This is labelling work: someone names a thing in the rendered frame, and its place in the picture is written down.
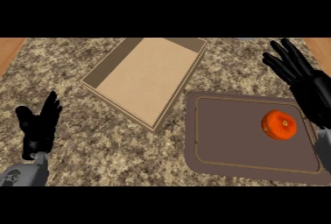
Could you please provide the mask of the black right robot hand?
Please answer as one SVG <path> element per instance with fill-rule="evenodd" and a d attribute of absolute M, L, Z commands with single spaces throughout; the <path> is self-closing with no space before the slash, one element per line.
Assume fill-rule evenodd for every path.
<path fill-rule="evenodd" d="M 331 130 L 331 77 L 313 69 L 304 55 L 286 38 L 281 43 L 270 41 L 281 56 L 263 53 L 263 63 L 288 84 L 294 99 L 306 118 L 323 130 Z"/>

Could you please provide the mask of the orange squash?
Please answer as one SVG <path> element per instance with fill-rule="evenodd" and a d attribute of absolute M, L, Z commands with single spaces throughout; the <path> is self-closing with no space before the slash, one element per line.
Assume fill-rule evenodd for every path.
<path fill-rule="evenodd" d="M 273 140 L 288 140 L 297 132 L 295 119 L 281 110 L 270 110 L 263 116 L 261 129 Z"/>

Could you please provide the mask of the open cardboard box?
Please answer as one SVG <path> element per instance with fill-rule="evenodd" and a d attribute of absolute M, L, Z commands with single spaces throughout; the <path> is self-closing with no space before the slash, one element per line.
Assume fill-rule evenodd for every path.
<path fill-rule="evenodd" d="M 81 79 L 84 88 L 154 132 L 202 60 L 201 38 L 124 38 Z"/>

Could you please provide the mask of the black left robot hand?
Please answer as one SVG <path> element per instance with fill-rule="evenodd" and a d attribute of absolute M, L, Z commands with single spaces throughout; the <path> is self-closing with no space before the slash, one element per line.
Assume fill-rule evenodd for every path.
<path fill-rule="evenodd" d="M 41 112 L 35 115 L 26 106 L 15 108 L 15 114 L 19 121 L 19 128 L 25 133 L 23 136 L 23 153 L 22 159 L 32 160 L 32 154 L 40 151 L 49 153 L 53 148 L 57 118 L 62 111 L 57 94 L 50 92 Z"/>

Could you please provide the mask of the brown tray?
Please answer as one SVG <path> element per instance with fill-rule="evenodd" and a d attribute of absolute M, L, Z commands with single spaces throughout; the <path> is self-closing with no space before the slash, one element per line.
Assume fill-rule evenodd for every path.
<path fill-rule="evenodd" d="M 284 140 L 263 132 L 266 113 L 278 109 L 295 121 Z M 295 100 L 245 94 L 195 92 L 186 101 L 185 160 L 198 173 L 331 184 L 316 154 L 316 131 Z"/>

